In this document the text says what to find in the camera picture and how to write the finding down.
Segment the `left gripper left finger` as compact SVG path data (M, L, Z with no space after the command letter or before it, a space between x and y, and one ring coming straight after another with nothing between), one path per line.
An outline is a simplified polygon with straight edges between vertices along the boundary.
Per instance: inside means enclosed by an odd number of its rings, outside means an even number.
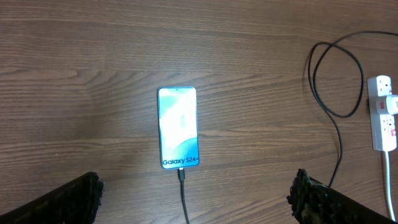
M104 182L95 172L1 215L3 224L93 224L101 206Z

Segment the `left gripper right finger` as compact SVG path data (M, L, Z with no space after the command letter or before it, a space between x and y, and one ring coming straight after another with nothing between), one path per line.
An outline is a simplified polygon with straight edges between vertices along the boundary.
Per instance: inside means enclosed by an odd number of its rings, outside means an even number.
M299 169L287 201L300 224L395 224Z

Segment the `blue Galaxy smartphone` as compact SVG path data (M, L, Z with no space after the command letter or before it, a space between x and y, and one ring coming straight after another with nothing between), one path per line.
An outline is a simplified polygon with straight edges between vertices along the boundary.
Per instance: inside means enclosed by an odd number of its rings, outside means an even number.
M162 87L157 92L160 163L179 169L200 163L197 91L192 86Z

